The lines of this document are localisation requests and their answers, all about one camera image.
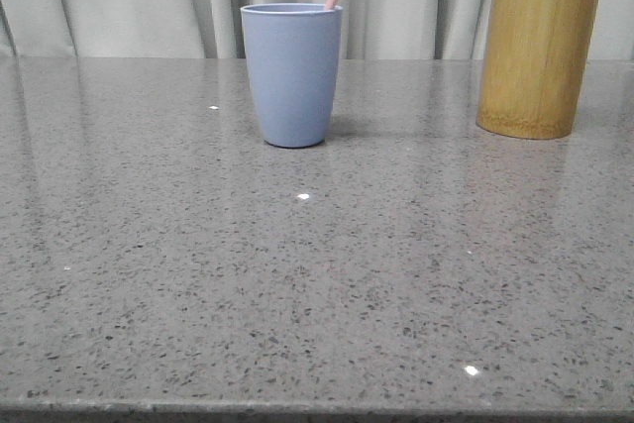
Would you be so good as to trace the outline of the blue plastic cup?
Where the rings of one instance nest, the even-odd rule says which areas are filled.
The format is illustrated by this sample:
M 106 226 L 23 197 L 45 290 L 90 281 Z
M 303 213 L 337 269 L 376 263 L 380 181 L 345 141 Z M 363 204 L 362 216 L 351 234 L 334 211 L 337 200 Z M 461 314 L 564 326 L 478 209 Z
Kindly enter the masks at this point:
M 299 149 L 325 140 L 339 65 L 343 8 L 268 3 L 241 8 L 250 88 L 264 140 Z

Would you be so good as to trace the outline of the bamboo cylinder holder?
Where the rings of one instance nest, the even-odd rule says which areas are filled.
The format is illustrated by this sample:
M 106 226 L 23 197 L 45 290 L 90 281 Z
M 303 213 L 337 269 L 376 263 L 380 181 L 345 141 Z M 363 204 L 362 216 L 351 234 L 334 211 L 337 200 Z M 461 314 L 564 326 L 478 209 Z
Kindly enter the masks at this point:
M 477 124 L 532 140 L 569 135 L 598 0 L 492 0 Z

